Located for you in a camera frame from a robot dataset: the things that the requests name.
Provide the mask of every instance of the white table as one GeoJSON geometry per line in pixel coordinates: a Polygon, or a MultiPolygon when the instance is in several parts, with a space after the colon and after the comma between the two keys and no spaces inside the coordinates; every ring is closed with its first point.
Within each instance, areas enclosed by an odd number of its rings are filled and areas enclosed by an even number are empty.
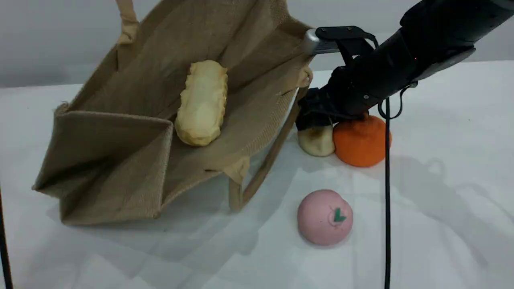
{"type": "MultiPolygon", "coordinates": [[[[514,62],[464,63],[406,93],[392,122],[391,288],[513,288],[512,75],[514,62]]],[[[313,87],[329,76],[315,73],[313,87]]],[[[62,225],[57,200],[30,187],[52,109],[79,88],[0,90],[0,182],[17,288],[382,288],[383,164],[355,169],[310,157],[294,132],[237,215],[219,177],[156,221],[62,225]],[[355,214],[351,235],[333,248],[297,232],[300,201],[321,188],[338,191],[355,214]]]]}

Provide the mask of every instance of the orange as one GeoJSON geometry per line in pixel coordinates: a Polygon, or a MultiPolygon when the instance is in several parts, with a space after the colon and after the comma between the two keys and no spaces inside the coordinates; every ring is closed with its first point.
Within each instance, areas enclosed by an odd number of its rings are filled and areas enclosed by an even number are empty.
{"type": "MultiPolygon", "coordinates": [[[[386,123],[376,116],[340,122],[334,127],[337,157],[354,167],[368,168],[386,157],[386,123]]],[[[393,137],[389,134],[389,147],[393,137]]]]}

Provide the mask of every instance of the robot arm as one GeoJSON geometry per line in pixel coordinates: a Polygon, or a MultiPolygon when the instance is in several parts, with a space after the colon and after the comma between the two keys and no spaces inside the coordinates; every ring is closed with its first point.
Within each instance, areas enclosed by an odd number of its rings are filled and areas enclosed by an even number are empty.
{"type": "Polygon", "coordinates": [[[345,66],[299,101],[298,130],[361,118],[401,89],[472,55],[474,44],[512,15],[514,0],[422,0],[375,49],[365,41],[377,46],[374,36],[355,26],[308,31],[307,52],[339,51],[345,66]]]}

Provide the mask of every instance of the white wall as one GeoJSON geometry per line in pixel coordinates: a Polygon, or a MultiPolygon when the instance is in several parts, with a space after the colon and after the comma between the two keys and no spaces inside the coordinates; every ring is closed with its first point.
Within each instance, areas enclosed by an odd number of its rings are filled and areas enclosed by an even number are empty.
{"type": "MultiPolygon", "coordinates": [[[[157,2],[134,0],[138,17],[157,2]]],[[[289,10],[315,27],[356,25],[383,41],[416,2],[289,0],[289,10]]],[[[472,60],[514,60],[512,31],[513,20],[479,42],[472,60]]],[[[0,87],[82,83],[119,33],[115,0],[0,0],[0,87]]],[[[339,61],[338,55],[318,56],[312,68],[333,69],[339,61]]]]}

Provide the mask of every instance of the small yellow object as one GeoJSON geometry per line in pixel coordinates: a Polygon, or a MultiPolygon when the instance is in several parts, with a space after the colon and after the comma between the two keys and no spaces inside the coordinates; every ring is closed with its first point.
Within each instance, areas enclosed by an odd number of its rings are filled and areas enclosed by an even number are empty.
{"type": "Polygon", "coordinates": [[[175,122],[183,142],[204,147],[220,135],[227,104],[227,80],[227,69],[216,61],[191,64],[175,122]]]}
{"type": "Polygon", "coordinates": [[[306,153],[313,156],[329,156],[336,150],[331,125],[298,131],[298,143],[306,153]]]}

